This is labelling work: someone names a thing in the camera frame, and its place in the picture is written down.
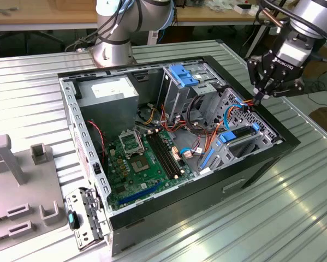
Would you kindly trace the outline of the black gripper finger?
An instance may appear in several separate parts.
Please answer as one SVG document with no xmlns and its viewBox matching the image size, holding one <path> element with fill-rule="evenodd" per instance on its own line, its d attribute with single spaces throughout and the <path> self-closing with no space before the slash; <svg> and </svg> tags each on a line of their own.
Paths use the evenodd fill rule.
<svg viewBox="0 0 327 262">
<path fill-rule="evenodd" d="M 287 82 L 280 82 L 275 84 L 272 82 L 267 85 L 263 90 L 263 99 L 268 99 L 270 97 L 293 97 L 304 94 L 305 84 L 302 77 L 290 80 Z"/>
<path fill-rule="evenodd" d="M 254 101 L 262 101 L 269 98 L 269 95 L 265 94 L 264 91 L 269 78 L 263 81 L 266 74 L 264 71 L 269 68 L 269 58 L 270 55 L 251 56 L 246 62 L 249 79 L 253 85 Z"/>
</svg>

